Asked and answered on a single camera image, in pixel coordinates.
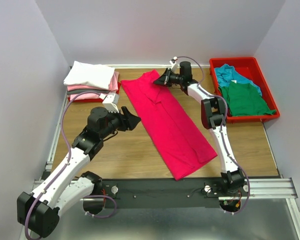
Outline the magenta t shirt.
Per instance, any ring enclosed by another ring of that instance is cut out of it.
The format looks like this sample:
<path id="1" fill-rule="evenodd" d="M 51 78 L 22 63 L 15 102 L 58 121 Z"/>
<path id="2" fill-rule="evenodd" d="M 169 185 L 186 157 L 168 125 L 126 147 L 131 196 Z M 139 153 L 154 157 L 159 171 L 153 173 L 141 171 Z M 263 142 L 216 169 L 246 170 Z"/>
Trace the magenta t shirt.
<path id="1" fill-rule="evenodd" d="M 156 85 L 156 70 L 121 87 L 175 180 L 196 172 L 217 153 L 165 86 Z"/>

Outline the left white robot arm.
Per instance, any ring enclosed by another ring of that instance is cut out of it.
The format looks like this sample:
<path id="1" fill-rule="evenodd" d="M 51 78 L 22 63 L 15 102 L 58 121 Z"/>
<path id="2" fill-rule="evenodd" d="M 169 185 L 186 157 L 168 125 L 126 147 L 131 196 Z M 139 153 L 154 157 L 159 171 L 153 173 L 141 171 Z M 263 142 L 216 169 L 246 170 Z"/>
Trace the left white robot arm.
<path id="1" fill-rule="evenodd" d="M 71 181 L 97 155 L 110 135 L 132 131 L 140 121 L 125 106 L 117 112 L 104 107 L 90 111 L 87 125 L 72 144 L 67 144 L 68 153 L 57 168 L 31 193 L 22 192 L 16 200 L 17 221 L 24 226 L 28 240 L 30 232 L 37 234 L 38 239 L 48 237 L 63 213 L 76 202 L 100 194 L 102 179 L 93 173 L 83 174 L 75 184 Z"/>

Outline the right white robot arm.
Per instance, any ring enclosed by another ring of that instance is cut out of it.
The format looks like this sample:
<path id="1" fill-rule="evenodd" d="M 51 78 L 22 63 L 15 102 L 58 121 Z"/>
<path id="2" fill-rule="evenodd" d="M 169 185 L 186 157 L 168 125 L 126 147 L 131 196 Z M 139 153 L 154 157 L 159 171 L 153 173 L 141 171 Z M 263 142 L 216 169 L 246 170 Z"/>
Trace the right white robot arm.
<path id="1" fill-rule="evenodd" d="M 190 62 L 177 63 L 177 60 L 177 57 L 170 59 L 171 67 L 166 68 L 154 84 L 165 87 L 179 85 L 186 95 L 200 103 L 201 123 L 213 137 L 221 163 L 220 191 L 226 196 L 231 196 L 239 190 L 246 190 L 247 197 L 250 197 L 249 177 L 238 164 L 228 138 L 226 126 L 228 105 L 225 99 L 208 92 L 200 82 L 193 79 Z"/>

